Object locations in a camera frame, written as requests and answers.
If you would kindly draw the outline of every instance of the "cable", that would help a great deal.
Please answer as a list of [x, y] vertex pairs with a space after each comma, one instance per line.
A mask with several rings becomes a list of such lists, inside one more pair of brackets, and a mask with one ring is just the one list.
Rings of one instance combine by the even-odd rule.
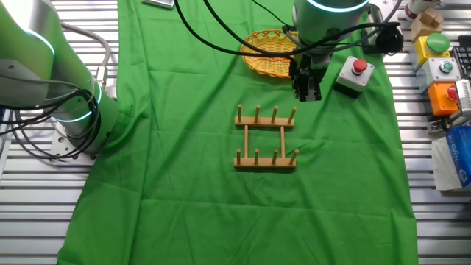
[[[91, 102], [91, 106], [90, 106], [91, 110], [92, 110], [92, 116], [95, 118], [93, 120], [93, 122], [91, 122], [91, 125], [90, 127], [92, 128], [92, 130], [88, 130], [86, 133], [86, 136], [85, 136], [85, 139], [81, 142], [81, 144], [74, 150], [72, 150], [71, 152], [65, 154], [65, 155], [53, 155], [53, 154], [49, 154], [48, 152], [42, 150], [41, 148], [39, 148], [38, 146], [36, 146], [32, 141], [31, 139], [29, 139], [29, 137], [27, 136], [27, 134], [22, 130], [20, 129], [21, 133], [23, 134], [23, 137], [24, 139], [28, 142], [28, 144], [31, 144], [37, 151], [39, 152], [42, 152], [43, 154], [45, 154], [46, 156], [40, 156], [40, 155], [37, 155], [35, 154], [34, 152], [31, 152], [30, 150], [28, 150], [24, 145], [23, 143], [21, 143], [21, 139], [18, 137], [18, 134], [16, 133], [16, 130], [13, 131], [13, 135], [15, 136], [15, 139], [16, 141], [18, 142], [18, 144], [20, 144], [24, 149], [25, 151], [27, 151], [30, 155], [34, 156], [35, 158], [38, 158], [38, 159], [66, 159], [66, 158], [73, 158], [77, 155], [79, 155], [80, 153], [82, 153], [84, 150], [86, 150], [96, 139], [98, 133], [99, 133], [99, 130], [100, 130], [100, 127], [101, 127], [101, 116], [100, 116], [100, 113], [98, 111], [98, 103], [93, 100]], [[19, 116], [19, 111], [15, 111], [15, 114], [16, 114], [16, 118], [19, 120], [19, 121], [22, 121], [21, 120], [21, 117]]]
[[272, 14], [279, 22], [281, 22], [281, 23], [284, 24], [285, 26], [288, 26], [288, 27], [290, 27], [291, 29], [294, 29], [294, 26], [285, 23], [285, 21], [282, 21], [282, 20], [281, 20], [280, 18], [278, 18], [272, 11], [270, 11], [268, 8], [264, 7], [262, 4], [258, 3], [256, 0], [252, 0], [252, 2], [254, 2], [254, 3], [255, 3], [256, 5], [258, 5], [259, 7], [265, 9], [265, 11], [267, 11], [268, 13]]
[[63, 97], [66, 97], [66, 96], [68, 96], [68, 95], [70, 95], [70, 94], [72, 94], [72, 93], [73, 93], [73, 92], [70, 92], [70, 93], [64, 94], [64, 95], [62, 95], [62, 96], [56, 96], [55, 98], [51, 98], [51, 99], [44, 99], [44, 101], [46, 102], [46, 101], [51, 101], [51, 100], [55, 100], [55, 99], [62, 99]]
[[[396, 5], [394, 6], [394, 8], [391, 10], [391, 12], [388, 14], [388, 16], [386, 17], [386, 19], [384, 19], [384, 23], [388, 23], [389, 20], [391, 20], [392, 16], [396, 13], [396, 11], [399, 9], [400, 7], [400, 4], [402, 3], [403, 0], [398, 0], [396, 2]], [[300, 43], [299, 41], [295, 40], [291, 35], [287, 34], [287, 32], [289, 31], [289, 29], [286, 29], [283, 27], [283, 32], [286, 34], [286, 36], [293, 42], [295, 43], [296, 45], [298, 45], [299, 47], [303, 47], [304, 45], [302, 43]], [[362, 38], [360, 38], [359, 40], [356, 40], [346, 46], [343, 46], [343, 47], [339, 47], [339, 48], [334, 48], [334, 49], [323, 49], [322, 51], [320, 52], [340, 52], [340, 51], [343, 51], [345, 49], [349, 49], [349, 48], [352, 48], [354, 46], [357, 46], [358, 44], [360, 43], [363, 43], [365, 40], [368, 40], [370, 39], [374, 34], [378, 33], [380, 31], [380, 29], [375, 29], [373, 30], [372, 32], [370, 32], [369, 34], [363, 36]]]
[[105, 57], [103, 58], [102, 64], [100, 66], [106, 67], [111, 57], [111, 48], [110, 48], [110, 44], [104, 38], [100, 37], [99, 35], [91, 31], [80, 29], [79, 27], [72, 26], [64, 22], [60, 22], [60, 25], [62, 25], [62, 28], [64, 29], [68, 29], [75, 33], [87, 36], [89, 38], [93, 38], [94, 40], [97, 40], [100, 44], [102, 44], [103, 47], [105, 48]]
[[256, 54], [256, 53], [251, 53], [251, 52], [237, 52], [237, 51], [233, 51], [233, 50], [229, 50], [229, 49], [225, 49], [225, 48], [222, 48], [222, 47], [219, 47], [219, 46], [216, 46], [212, 43], [210, 43], [209, 41], [205, 40], [204, 38], [202, 38], [200, 35], [198, 35], [198, 33], [196, 33], [193, 28], [190, 26], [190, 24], [186, 21], [186, 18], [185, 16], [183, 15], [182, 13], [182, 10], [180, 9], [180, 5], [178, 4], [178, 0], [175, 0], [175, 7], [177, 8], [177, 12], [178, 12], [178, 16], [180, 17], [180, 19], [182, 20], [183, 24], [185, 25], [186, 29], [196, 38], [198, 39], [199, 41], [201, 41], [202, 43], [204, 43], [205, 45], [211, 47], [212, 49], [215, 49], [215, 50], [218, 50], [220, 52], [224, 52], [224, 53], [227, 53], [227, 54], [233, 54], [233, 55], [239, 55], [239, 56], [252, 56], [252, 57], [274, 57], [274, 56], [271, 56], [271, 55], [267, 55], [267, 54]]
[[[61, 107], [62, 104], [64, 104], [68, 100], [73, 99], [76, 96], [84, 96], [84, 94], [86, 95], [86, 93], [90, 93], [90, 92], [85, 90], [85, 89], [81, 89], [81, 90], [78, 90], [78, 91], [74, 92], [73, 94], [67, 96], [66, 98], [60, 100], [60, 104], [53, 105], [53, 106], [48, 106], [48, 107], [38, 106], [38, 107], [40, 107], [39, 109], [45, 109], [45, 108], [49, 108], [49, 107], [51, 107], [51, 109], [44, 112], [44, 113], [42, 113], [41, 115], [39, 115], [37, 117], [27, 119], [27, 120], [22, 121], [22, 122], [18, 122], [18, 121], [0, 121], [0, 124], [23, 124], [23, 123], [35, 122], [39, 119], [42, 119], [45, 116], [49, 116], [49, 115], [53, 114], [54, 111], [59, 109], [59, 107]], [[29, 107], [21, 108], [21, 107], [8, 107], [8, 106], [6, 106], [4, 108], [8, 108], [8, 109], [11, 109], [11, 110], [31, 110], [31, 108], [29, 108]]]
[[11, 79], [11, 80], [23, 81], [23, 82], [33, 82], [33, 83], [37, 83], [37, 84], [68, 85], [68, 86], [71, 86], [71, 87], [73, 87], [73, 88], [81, 89], [81, 87], [79, 87], [78, 85], [75, 85], [74, 83], [71, 83], [71, 82], [65, 82], [65, 81], [58, 81], [58, 80], [34, 80], [34, 79], [31, 79], [31, 80], [30, 80], [30, 79], [26, 79], [26, 78], [22, 78], [22, 77], [7, 76], [7, 75], [4, 75], [4, 74], [0, 74], [0, 77], [8, 78], [8, 79]]
[[186, 21], [185, 19], [185, 16], [183, 15], [181, 9], [180, 9], [180, 5], [178, 3], [178, 0], [175, 0], [175, 6], [177, 7], [177, 12], [178, 12], [178, 15], [180, 16], [180, 18], [182, 19], [182, 22], [183, 24], [185, 25], [185, 27], [188, 29], [188, 31], [190, 31], [190, 33], [195, 37], [197, 38], [199, 41], [203, 42], [204, 44], [208, 45], [209, 47], [213, 48], [213, 49], [216, 49], [220, 52], [226, 52], [228, 54], [235, 54], [235, 55], [243, 55], [243, 56], [252, 56], [252, 57], [285, 57], [285, 56], [291, 56], [291, 55], [295, 55], [295, 54], [302, 54], [304, 52], [307, 52], [309, 51], [310, 49], [312, 48], [315, 48], [319, 45], [322, 45], [328, 41], [331, 41], [331, 40], [335, 40], [339, 37], [341, 37], [342, 35], [345, 35], [345, 34], [348, 34], [350, 32], [353, 32], [353, 31], [356, 31], [358, 29], [365, 29], [365, 28], [368, 28], [368, 27], [397, 27], [399, 24], [398, 23], [393, 23], [393, 24], [381, 24], [381, 23], [368, 23], [368, 24], [362, 24], [362, 25], [358, 25], [358, 26], [354, 26], [354, 27], [351, 27], [349, 29], [345, 29], [345, 30], [342, 30], [338, 33], [336, 33], [335, 35], [332, 35], [328, 38], [324, 38], [320, 41], [317, 41], [316, 43], [313, 43], [311, 44], [310, 46], [306, 46], [304, 48], [301, 48], [301, 49], [297, 49], [297, 50], [294, 50], [292, 52], [284, 52], [284, 53], [277, 53], [277, 52], [268, 52], [268, 51], [264, 51], [264, 50], [261, 50], [263, 51], [263, 54], [254, 54], [254, 53], [247, 53], [247, 52], [236, 52], [236, 51], [232, 51], [232, 50], [228, 50], [228, 49], [224, 49], [224, 48], [221, 48], [219, 46], [216, 46], [208, 41], [206, 41], [205, 39], [201, 38], [201, 36], [199, 36], [192, 28], [191, 26], [188, 24], [188, 22]]
[[95, 84], [96, 84], [95, 81], [93, 81], [92, 86], [91, 86], [91, 87], [92, 87], [92, 89], [91, 89], [91, 96], [92, 96], [92, 97], [91, 97], [89, 100], [83, 102], [83, 104], [78, 105], [77, 107], [75, 107], [75, 108], [73, 108], [73, 109], [71, 109], [71, 110], [59, 110], [59, 111], [56, 111], [55, 113], [66, 113], [66, 112], [67, 112], [67, 113], [71, 113], [71, 112], [73, 112], [73, 111], [75, 111], [75, 110], [80, 109], [80, 108], [83, 107], [84, 105], [88, 105], [88, 103], [90, 103], [90, 101], [95, 97], [95, 89], [96, 89]]
[[47, 121], [49, 118], [51, 118], [51, 116], [47, 116], [46, 118], [44, 118], [44, 119], [42, 119], [42, 120], [39, 120], [39, 121], [30, 123], [30, 124], [22, 124], [22, 125], [20, 125], [20, 126], [18, 126], [18, 127], [14, 127], [14, 128], [12, 128], [12, 129], [10, 129], [10, 130], [6, 130], [6, 131], [0, 133], [0, 135], [6, 135], [6, 134], [8, 134], [8, 133], [12, 133], [12, 132], [14, 132], [14, 131], [16, 131], [16, 130], [25, 128], [26, 126], [31, 125], [31, 124], [39, 124], [39, 123], [41, 123], [41, 122], [45, 122], [45, 121]]
[[52, 121], [52, 119], [49, 119], [49, 123], [51, 123], [51, 125], [53, 126], [53, 128], [56, 130], [57, 133], [60, 134], [60, 136], [66, 138], [66, 139], [68, 139], [68, 140], [72, 140], [72, 141], [73, 141], [73, 140], [80, 140], [80, 139], [84, 138], [84, 137], [87, 135], [87, 133], [88, 133], [90, 130], [92, 130], [93, 127], [96, 125], [97, 120], [98, 120], [98, 117], [95, 118], [95, 120], [93, 121], [92, 125], [89, 126], [86, 131], [80, 133], [79, 135], [74, 135], [74, 136], [65, 135], [64, 133], [62, 133], [62, 132], [57, 128], [57, 120], [56, 120], [56, 122], [54, 123], [54, 122]]
[[[57, 97], [56, 99], [58, 98], [65, 98], [66, 100], [60, 100], [60, 101], [57, 101], [55, 103], [50, 103], [48, 105], [42, 105], [42, 106], [35, 106], [35, 107], [32, 107], [32, 108], [27, 108], [27, 107], [13, 107], [13, 106], [6, 106], [6, 105], [0, 105], [0, 107], [2, 108], [7, 108], [7, 109], [10, 109], [10, 110], [40, 110], [40, 109], [46, 109], [46, 108], [49, 108], [49, 107], [54, 107], [56, 106], [58, 103], [59, 104], [63, 104], [65, 103], [65, 101], [67, 101], [68, 99], [71, 99], [73, 98], [70, 97], [70, 95], [74, 95], [77, 93], [78, 90], [82, 90], [81, 87], [79, 87], [78, 85], [75, 85], [74, 83], [71, 83], [71, 82], [64, 82], [64, 81], [57, 81], [57, 80], [34, 80], [34, 79], [24, 79], [24, 78], [21, 78], [21, 77], [11, 77], [11, 76], [7, 76], [7, 75], [3, 75], [3, 74], [0, 74], [0, 77], [3, 77], [3, 78], [8, 78], [8, 79], [12, 79], [12, 80], [18, 80], [18, 81], [23, 81], [23, 82], [34, 82], [34, 83], [41, 83], [41, 84], [60, 84], [60, 85], [68, 85], [68, 86], [71, 86], [71, 87], [74, 87], [76, 88], [77, 90], [74, 91], [74, 92], [71, 92], [71, 93], [68, 93], [66, 95], [62, 95], [62, 96], [59, 96]], [[94, 98], [95, 96], [95, 90], [96, 90], [96, 86], [95, 86], [95, 80], [93, 81], [93, 84], [92, 84], [92, 97], [86, 101], [84, 104], [74, 108], [73, 110], [68, 110], [68, 112], [71, 112], [71, 111], [75, 111], [81, 107], [83, 107], [83, 105], [87, 105], [88, 103], [90, 103], [90, 101]], [[65, 111], [56, 111], [56, 113], [64, 113]]]
[[340, 32], [337, 32], [336, 34], [334, 35], [331, 35], [329, 37], [326, 37], [326, 38], [323, 38], [311, 45], [308, 45], [304, 48], [301, 48], [301, 49], [297, 49], [297, 50], [294, 50], [292, 52], [268, 52], [268, 51], [265, 51], [265, 50], [262, 50], [262, 49], [259, 49], [253, 45], [251, 45], [250, 43], [247, 43], [245, 40], [242, 40], [239, 36], [237, 36], [236, 33], [234, 33], [234, 31], [232, 31], [227, 25], [226, 23], [224, 23], [222, 21], [222, 19], [216, 14], [216, 12], [214, 11], [213, 7], [210, 5], [209, 1], [208, 0], [203, 0], [206, 7], [209, 9], [211, 15], [213, 15], [213, 17], [218, 21], [218, 23], [224, 28], [226, 29], [226, 31], [231, 34], [237, 41], [239, 41], [240, 43], [244, 44], [245, 46], [253, 49], [254, 51], [257, 51], [257, 52], [260, 52], [262, 54], [270, 54], [270, 55], [273, 55], [274, 57], [277, 56], [277, 57], [284, 57], [284, 56], [291, 56], [291, 55], [295, 55], [295, 54], [301, 54], [301, 53], [304, 53], [304, 52], [307, 52], [309, 50], [311, 50], [312, 48], [316, 48], [317, 46], [320, 46], [324, 43], [327, 43], [329, 41], [332, 41], [332, 40], [336, 40], [338, 38], [340, 38], [341, 36], [343, 35], [346, 35], [348, 33], [351, 33], [351, 32], [354, 32], [358, 29], [365, 29], [365, 28], [369, 28], [369, 27], [379, 27], [379, 28], [382, 28], [382, 27], [397, 27], [399, 26], [400, 24], [399, 23], [396, 23], [396, 24], [385, 24], [385, 23], [365, 23], [365, 24], [361, 24], [361, 25], [357, 25], [357, 26], [352, 26], [348, 29], [344, 29]]

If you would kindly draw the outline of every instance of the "cardboard box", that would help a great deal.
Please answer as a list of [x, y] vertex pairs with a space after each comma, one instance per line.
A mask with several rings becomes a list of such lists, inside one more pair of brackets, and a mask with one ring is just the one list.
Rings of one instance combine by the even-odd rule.
[[425, 25], [431, 25], [432, 21], [435, 20], [435, 18], [440, 15], [440, 12], [437, 11], [433, 7], [427, 8], [423, 14], [420, 16], [421, 22], [423, 22]]
[[411, 26], [411, 39], [415, 43], [422, 36], [429, 36], [432, 33], [442, 33], [443, 25], [430, 26], [424, 24], [420, 19], [424, 13], [420, 13], [417, 18], [414, 20]]
[[444, 19], [442, 17], [442, 14], [439, 14], [438, 16], [435, 17], [435, 19], [432, 21], [431, 26], [432, 27], [438, 27], [443, 23]]

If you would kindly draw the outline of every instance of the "blue and white box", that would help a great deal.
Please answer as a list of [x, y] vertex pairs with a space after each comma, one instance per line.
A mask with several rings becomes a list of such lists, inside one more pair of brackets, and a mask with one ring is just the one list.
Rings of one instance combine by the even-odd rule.
[[471, 127], [453, 127], [446, 139], [461, 187], [466, 188], [471, 183]]

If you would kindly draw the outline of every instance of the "metal rail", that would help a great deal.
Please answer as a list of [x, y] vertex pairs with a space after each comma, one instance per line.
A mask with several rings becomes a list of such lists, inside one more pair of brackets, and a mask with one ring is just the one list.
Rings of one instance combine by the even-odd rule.
[[[107, 92], [116, 95], [118, 14], [114, 0], [57, 0], [67, 23], [94, 31], [110, 42], [113, 56]], [[457, 45], [471, 34], [471, 10], [443, 10], [444, 34]], [[406, 40], [410, 31], [403, 28]], [[66, 32], [74, 50], [94, 73], [104, 49], [81, 35]], [[432, 138], [407, 53], [386, 57], [406, 157], [411, 202], [417, 218], [419, 263], [471, 264], [471, 197], [446, 196], [435, 190], [431, 162]], [[36, 144], [50, 148], [54, 129], [38, 124], [27, 131]], [[0, 264], [56, 264], [75, 202], [90, 167], [58, 169], [34, 159], [12, 141], [0, 181]]]

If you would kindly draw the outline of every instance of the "woven basket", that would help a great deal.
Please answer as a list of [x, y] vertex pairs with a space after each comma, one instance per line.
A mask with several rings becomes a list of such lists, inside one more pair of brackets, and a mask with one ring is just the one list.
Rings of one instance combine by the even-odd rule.
[[[269, 52], [291, 52], [296, 48], [294, 44], [281, 30], [264, 30], [253, 32], [245, 41], [253, 46]], [[243, 45], [241, 52], [260, 54]], [[259, 74], [267, 74], [270, 77], [289, 78], [289, 60], [286, 58], [268, 58], [244, 56], [245, 63]]]

